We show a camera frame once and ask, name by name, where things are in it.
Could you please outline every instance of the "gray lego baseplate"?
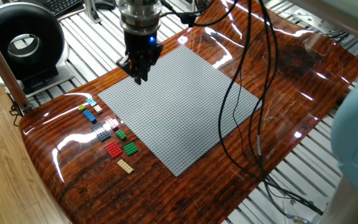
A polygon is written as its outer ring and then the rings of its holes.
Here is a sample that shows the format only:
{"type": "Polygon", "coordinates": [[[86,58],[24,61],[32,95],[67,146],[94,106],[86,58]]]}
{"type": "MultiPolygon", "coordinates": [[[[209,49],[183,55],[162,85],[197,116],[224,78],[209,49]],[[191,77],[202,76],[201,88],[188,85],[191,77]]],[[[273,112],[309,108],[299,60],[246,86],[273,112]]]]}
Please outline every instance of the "gray lego baseplate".
{"type": "MultiPolygon", "coordinates": [[[[138,85],[128,77],[98,96],[179,176],[219,142],[219,110],[230,82],[225,74],[181,46],[157,61],[147,82],[138,85]]],[[[236,128],[232,113],[239,88],[235,83],[227,98],[223,136],[236,128]]],[[[250,116],[257,100],[242,88],[235,113],[239,124],[250,116]]]]}

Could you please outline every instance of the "wooden table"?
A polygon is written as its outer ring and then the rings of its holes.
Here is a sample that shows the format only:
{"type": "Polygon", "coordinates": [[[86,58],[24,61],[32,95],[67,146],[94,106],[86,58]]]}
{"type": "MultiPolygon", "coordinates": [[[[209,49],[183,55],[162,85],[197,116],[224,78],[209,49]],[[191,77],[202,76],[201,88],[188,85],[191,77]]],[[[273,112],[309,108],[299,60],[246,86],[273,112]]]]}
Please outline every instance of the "wooden table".
{"type": "MultiPolygon", "coordinates": [[[[247,4],[240,1],[232,17],[209,28],[194,27],[166,40],[162,56],[184,44],[229,77],[233,77],[247,28],[247,4]]],[[[225,13],[220,1],[200,17],[212,21],[225,13]]],[[[257,97],[267,71],[267,45],[260,6],[254,3],[252,40],[242,68],[242,86],[257,97]]],[[[358,59],[333,41],[303,30],[271,13],[280,58],[278,73],[265,105],[262,151],[272,170],[344,94],[358,76],[358,59]]],[[[92,98],[117,118],[97,96],[127,75],[115,69],[25,115],[22,137],[43,182],[74,223],[219,223],[257,186],[215,145],[182,175],[175,177],[125,124],[128,138],[115,135],[104,143],[91,136],[91,124],[77,109],[92,98]],[[134,142],[139,152],[122,155],[134,172],[128,175],[104,149],[134,142]]],[[[240,125],[246,139],[249,120],[240,125]]],[[[257,122],[252,124],[256,148],[257,122]]],[[[225,138],[231,156],[260,175],[250,157],[249,142],[237,130],[225,138]]]]}

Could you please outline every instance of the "lego brick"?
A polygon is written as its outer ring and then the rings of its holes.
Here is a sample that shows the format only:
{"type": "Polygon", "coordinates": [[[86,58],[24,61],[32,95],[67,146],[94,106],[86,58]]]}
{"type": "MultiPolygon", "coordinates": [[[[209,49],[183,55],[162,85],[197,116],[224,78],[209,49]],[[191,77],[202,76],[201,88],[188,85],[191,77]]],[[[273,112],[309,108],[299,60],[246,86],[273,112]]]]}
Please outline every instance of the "lego brick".
{"type": "Polygon", "coordinates": [[[110,154],[110,156],[113,159],[122,154],[122,150],[115,142],[110,142],[109,144],[105,145],[104,147],[106,148],[106,150],[108,151],[108,153],[110,154]]]}
{"type": "Polygon", "coordinates": [[[87,118],[89,121],[92,122],[92,124],[96,123],[96,118],[91,114],[90,111],[84,110],[82,113],[86,116],[86,118],[87,118]]]}
{"type": "Polygon", "coordinates": [[[121,130],[116,131],[116,134],[121,140],[127,139],[127,136],[121,130]]]}
{"type": "Polygon", "coordinates": [[[98,112],[98,114],[103,113],[103,110],[102,110],[102,108],[101,108],[99,105],[96,105],[96,106],[94,106],[93,108],[94,108],[94,110],[96,110],[96,112],[98,112]]]}
{"type": "Polygon", "coordinates": [[[101,141],[101,142],[104,142],[105,140],[107,140],[111,137],[109,132],[106,130],[103,130],[102,128],[100,128],[96,131],[96,136],[98,137],[99,141],[101,141]]]}
{"type": "Polygon", "coordinates": [[[134,154],[137,152],[137,148],[135,146],[135,143],[131,142],[128,145],[122,147],[124,151],[127,153],[128,156],[134,154]]]}
{"type": "Polygon", "coordinates": [[[119,166],[121,166],[121,168],[123,168],[128,174],[130,174],[133,171],[133,169],[126,162],[124,162],[122,159],[120,159],[117,162],[117,164],[119,166]]]}
{"type": "Polygon", "coordinates": [[[112,119],[110,116],[107,116],[104,118],[106,120],[106,123],[111,127],[113,131],[118,131],[118,121],[117,119],[112,119]]]}
{"type": "Polygon", "coordinates": [[[84,110],[86,110],[86,108],[85,108],[84,105],[80,105],[80,106],[78,107],[78,109],[79,109],[80,111],[82,111],[82,112],[84,112],[84,110]]]}
{"type": "Polygon", "coordinates": [[[92,131],[96,131],[97,129],[101,129],[101,128],[103,128],[103,125],[101,123],[97,123],[91,127],[92,131]]]}
{"type": "Polygon", "coordinates": [[[96,102],[92,99],[86,99],[86,101],[91,105],[91,106],[94,106],[96,105],[96,102]]]}

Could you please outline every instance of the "yellow lego brick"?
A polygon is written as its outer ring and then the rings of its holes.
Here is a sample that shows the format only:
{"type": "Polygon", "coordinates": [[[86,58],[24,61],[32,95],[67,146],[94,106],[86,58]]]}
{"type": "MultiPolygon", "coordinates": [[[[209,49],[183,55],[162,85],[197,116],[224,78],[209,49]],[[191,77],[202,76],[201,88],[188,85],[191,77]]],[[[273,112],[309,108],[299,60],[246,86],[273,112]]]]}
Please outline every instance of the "yellow lego brick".
{"type": "Polygon", "coordinates": [[[134,171],[126,162],[124,162],[122,159],[120,159],[117,164],[121,166],[128,174],[130,174],[132,171],[134,171]]]}

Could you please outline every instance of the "green lego brick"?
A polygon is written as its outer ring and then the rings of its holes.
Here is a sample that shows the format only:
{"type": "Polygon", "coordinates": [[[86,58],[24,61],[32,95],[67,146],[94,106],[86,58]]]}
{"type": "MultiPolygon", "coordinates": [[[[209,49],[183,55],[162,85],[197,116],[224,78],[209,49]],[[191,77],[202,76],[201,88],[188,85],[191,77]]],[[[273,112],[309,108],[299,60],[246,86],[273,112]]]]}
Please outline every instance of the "green lego brick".
{"type": "Polygon", "coordinates": [[[116,131],[116,134],[121,140],[127,139],[127,136],[121,130],[116,131]]]}
{"type": "Polygon", "coordinates": [[[84,112],[85,106],[84,106],[84,105],[80,105],[80,106],[78,107],[78,109],[79,109],[80,111],[84,112]]]}
{"type": "Polygon", "coordinates": [[[131,142],[128,145],[122,147],[124,151],[127,153],[128,156],[132,155],[133,153],[137,152],[137,148],[135,143],[131,142]]]}

